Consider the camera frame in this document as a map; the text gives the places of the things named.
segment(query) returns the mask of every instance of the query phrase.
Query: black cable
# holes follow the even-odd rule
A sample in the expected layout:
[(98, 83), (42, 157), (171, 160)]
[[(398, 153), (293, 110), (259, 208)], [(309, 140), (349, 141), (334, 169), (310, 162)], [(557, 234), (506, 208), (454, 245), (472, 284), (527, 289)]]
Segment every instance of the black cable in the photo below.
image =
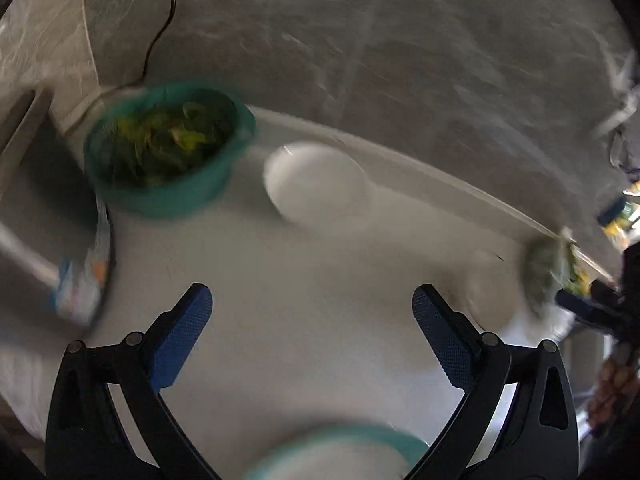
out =
[(151, 52), (154, 46), (156, 45), (156, 43), (158, 42), (158, 40), (160, 39), (160, 37), (164, 34), (165, 30), (167, 30), (167, 27), (169, 27), (171, 22), (174, 20), (175, 8), (177, 6), (177, 2), (178, 0), (171, 0), (169, 14), (166, 17), (164, 24), (162, 25), (160, 30), (158, 30), (154, 38), (151, 40), (151, 43), (149, 43), (149, 46), (146, 48), (145, 62), (142, 65), (142, 72), (140, 73), (140, 77), (129, 83), (124, 83), (114, 88), (111, 88), (109, 90), (105, 90), (104, 92), (101, 92), (93, 101), (89, 103), (89, 105), (84, 110), (84, 112), (82, 112), (82, 115), (80, 115), (80, 117), (66, 130), (65, 136), (72, 135), (75, 132), (75, 130), (78, 129), (78, 126), (82, 124), (82, 122), (86, 119), (89, 112), (94, 108), (94, 106), (100, 99), (104, 99), (105, 97), (108, 97), (116, 92), (119, 92), (120, 90), (124, 90), (125, 88), (133, 88), (135, 86), (141, 85), (145, 81), (146, 72), (148, 71), (148, 68), (149, 68), (149, 59), (151, 58)]

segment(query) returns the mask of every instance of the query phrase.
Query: blue gripper pad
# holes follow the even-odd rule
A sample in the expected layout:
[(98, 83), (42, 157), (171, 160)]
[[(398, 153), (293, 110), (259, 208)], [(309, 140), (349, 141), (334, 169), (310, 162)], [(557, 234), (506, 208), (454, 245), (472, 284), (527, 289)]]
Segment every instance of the blue gripper pad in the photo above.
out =
[(213, 310), (210, 290), (193, 283), (170, 312), (164, 312), (145, 334), (152, 345), (147, 359), (149, 383), (158, 393), (174, 384)]
[(481, 352), (478, 331), (449, 307), (433, 285), (416, 288), (412, 306), (449, 382), (468, 393), (476, 382), (474, 371)]

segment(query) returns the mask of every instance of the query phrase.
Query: teal bowl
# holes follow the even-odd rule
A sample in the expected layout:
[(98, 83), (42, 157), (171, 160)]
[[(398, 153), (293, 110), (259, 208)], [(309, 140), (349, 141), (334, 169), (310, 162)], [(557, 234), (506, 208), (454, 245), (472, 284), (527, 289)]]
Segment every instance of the teal bowl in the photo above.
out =
[[(231, 138), (202, 167), (149, 188), (116, 186), (100, 171), (100, 146), (104, 127), (114, 118), (148, 110), (158, 104), (180, 105), (206, 92), (224, 94), (236, 106), (236, 127)], [(94, 124), (84, 142), (84, 170), (96, 193), (107, 203), (147, 218), (176, 218), (187, 215), (213, 200), (224, 189), (233, 162), (255, 139), (255, 118), (239, 100), (217, 86), (180, 82), (145, 89), (110, 107)]]
[(419, 438), (378, 424), (347, 424), (331, 426), (302, 437), (291, 444), (269, 453), (256, 467), (246, 473), (242, 480), (268, 480), (270, 473), (282, 463), (310, 447), (340, 440), (362, 440), (395, 449), (406, 460), (409, 469), (418, 463), (429, 449)]

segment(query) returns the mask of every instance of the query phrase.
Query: screw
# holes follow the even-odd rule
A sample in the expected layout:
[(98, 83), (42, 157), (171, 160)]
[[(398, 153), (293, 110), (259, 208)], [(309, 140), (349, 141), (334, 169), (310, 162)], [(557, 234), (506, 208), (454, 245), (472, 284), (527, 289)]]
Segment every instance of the screw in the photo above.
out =
[(142, 341), (142, 334), (140, 332), (131, 332), (124, 339), (125, 343), (129, 346), (135, 346)]
[(488, 346), (497, 346), (500, 342), (500, 338), (493, 332), (485, 332), (482, 334), (482, 342)]
[(75, 341), (72, 341), (71, 343), (69, 343), (69, 345), (66, 347), (66, 351), (69, 352), (70, 354), (75, 354), (81, 348), (82, 348), (82, 342), (76, 339)]
[(556, 346), (556, 343), (554, 343), (553, 341), (549, 341), (549, 339), (545, 339), (542, 342), (542, 348), (544, 348), (547, 352), (550, 352), (551, 354), (556, 350), (558, 350), (558, 346)]

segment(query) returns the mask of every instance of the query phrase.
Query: green bowl with vegetables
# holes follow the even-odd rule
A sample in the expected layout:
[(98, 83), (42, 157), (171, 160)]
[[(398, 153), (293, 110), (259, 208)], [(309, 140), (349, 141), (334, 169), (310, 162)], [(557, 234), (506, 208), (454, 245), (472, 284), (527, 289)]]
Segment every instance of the green bowl with vegetables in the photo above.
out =
[(148, 218), (215, 198), (255, 138), (255, 118), (210, 84), (148, 88), (110, 107), (84, 142), (84, 170), (107, 202)]

